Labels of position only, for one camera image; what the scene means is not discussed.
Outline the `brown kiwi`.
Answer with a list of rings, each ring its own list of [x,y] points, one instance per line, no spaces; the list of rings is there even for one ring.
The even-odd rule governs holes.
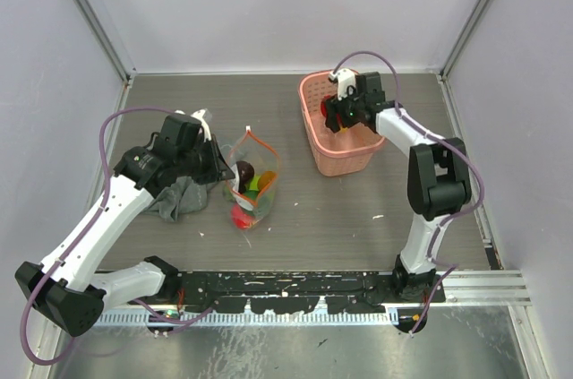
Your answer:
[[[258,180],[258,189],[263,190],[269,184],[271,184],[277,177],[277,173],[271,170],[265,171]]]

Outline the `dark plum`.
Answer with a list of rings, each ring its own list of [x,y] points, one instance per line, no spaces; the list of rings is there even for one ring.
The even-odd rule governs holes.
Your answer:
[[[239,177],[239,185],[247,186],[255,176],[253,165],[244,160],[238,160],[235,165]]]

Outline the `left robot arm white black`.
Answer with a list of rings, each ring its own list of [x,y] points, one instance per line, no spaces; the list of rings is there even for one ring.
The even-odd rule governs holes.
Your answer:
[[[150,144],[123,154],[98,203],[61,245],[40,263],[18,268],[15,279],[37,312],[78,337],[107,310],[137,298],[176,299],[180,272],[156,255],[109,274],[97,269],[129,224],[178,178],[197,185],[234,178],[209,121],[206,109],[168,114]]]

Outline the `dark green lime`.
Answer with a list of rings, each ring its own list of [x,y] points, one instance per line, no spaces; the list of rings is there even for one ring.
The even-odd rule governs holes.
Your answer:
[[[256,204],[248,213],[257,220],[263,219],[269,215],[274,203],[274,195],[262,195],[257,198]]]

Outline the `red apple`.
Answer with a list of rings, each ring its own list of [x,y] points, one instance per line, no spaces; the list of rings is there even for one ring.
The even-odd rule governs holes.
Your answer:
[[[231,219],[235,226],[241,230],[249,229],[255,223],[255,218],[238,204],[235,204],[231,210]]]

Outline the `green apple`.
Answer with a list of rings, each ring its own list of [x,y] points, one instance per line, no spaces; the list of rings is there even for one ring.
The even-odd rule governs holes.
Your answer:
[[[262,184],[260,183],[260,175],[255,175],[251,181],[247,184],[246,189],[248,191],[259,192],[261,190]]]

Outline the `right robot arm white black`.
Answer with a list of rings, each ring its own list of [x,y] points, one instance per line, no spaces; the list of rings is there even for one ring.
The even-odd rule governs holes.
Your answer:
[[[465,144],[457,137],[438,136],[397,101],[387,100],[379,73],[338,69],[328,79],[337,91],[322,101],[321,110],[331,132],[364,125],[408,158],[406,196],[414,217],[390,287],[400,300],[414,301],[433,285],[434,256],[447,219],[461,212],[472,196]]]

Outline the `clear zip bag orange zipper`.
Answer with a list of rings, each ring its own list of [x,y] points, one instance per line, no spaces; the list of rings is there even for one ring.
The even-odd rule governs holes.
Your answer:
[[[223,191],[233,203],[230,218],[239,230],[252,229],[272,210],[281,169],[280,158],[249,125],[224,157],[234,172]]]

